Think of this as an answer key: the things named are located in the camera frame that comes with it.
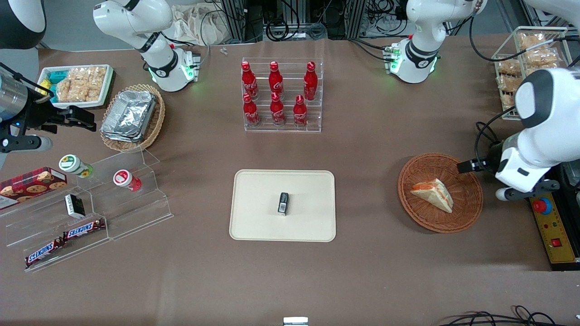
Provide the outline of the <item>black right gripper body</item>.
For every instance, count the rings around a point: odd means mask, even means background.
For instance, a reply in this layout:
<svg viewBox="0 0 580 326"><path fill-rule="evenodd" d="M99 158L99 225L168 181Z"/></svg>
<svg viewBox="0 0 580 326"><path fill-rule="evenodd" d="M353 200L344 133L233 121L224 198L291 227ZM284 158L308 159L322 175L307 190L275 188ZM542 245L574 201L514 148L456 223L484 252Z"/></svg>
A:
<svg viewBox="0 0 580 326"><path fill-rule="evenodd" d="M37 102L43 98L41 93L28 91L27 95L28 98L20 116L20 122L26 130L34 129L56 134L58 126L68 126L61 109L54 107L50 101Z"/></svg>

